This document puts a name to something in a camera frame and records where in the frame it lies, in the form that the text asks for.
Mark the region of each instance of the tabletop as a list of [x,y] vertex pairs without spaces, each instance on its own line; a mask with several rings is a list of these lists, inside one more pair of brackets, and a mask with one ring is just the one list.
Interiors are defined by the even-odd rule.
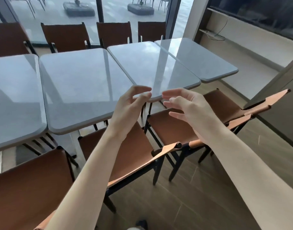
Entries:
[[47,124],[56,135],[110,118],[132,86],[102,48],[46,54],[39,64]]
[[162,91],[194,88],[201,81],[153,42],[110,46],[107,49],[135,85],[152,87],[150,101],[161,99]]
[[0,151],[47,128],[38,57],[0,57]]
[[155,41],[182,65],[194,73],[203,83],[231,76],[238,69],[189,38],[173,38]]

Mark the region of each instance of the person's right arm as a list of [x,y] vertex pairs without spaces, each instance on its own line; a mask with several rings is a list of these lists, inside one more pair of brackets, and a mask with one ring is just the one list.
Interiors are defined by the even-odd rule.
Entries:
[[217,118],[205,98],[186,89],[164,91],[166,107],[188,122],[233,181],[262,230],[293,230],[293,189]]

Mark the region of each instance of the person's left hand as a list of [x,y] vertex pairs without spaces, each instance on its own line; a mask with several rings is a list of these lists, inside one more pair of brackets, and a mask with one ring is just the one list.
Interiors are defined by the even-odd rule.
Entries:
[[115,107],[107,131],[111,131],[112,134],[123,141],[136,123],[142,106],[151,98],[152,93],[149,92],[151,90],[151,87],[133,85],[126,91],[126,93],[120,97]]

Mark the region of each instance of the forearm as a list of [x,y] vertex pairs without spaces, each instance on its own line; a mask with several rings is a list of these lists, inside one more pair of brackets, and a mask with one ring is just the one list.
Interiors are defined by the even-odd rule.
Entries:
[[121,143],[108,128],[46,230],[94,229]]
[[226,127],[211,142],[261,229],[293,229],[293,189]]

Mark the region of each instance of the person's left arm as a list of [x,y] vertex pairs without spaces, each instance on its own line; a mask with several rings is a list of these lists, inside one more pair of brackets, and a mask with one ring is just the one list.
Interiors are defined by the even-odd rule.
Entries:
[[147,91],[151,88],[132,86],[120,97],[109,126],[45,230],[94,229],[120,145],[152,95]]

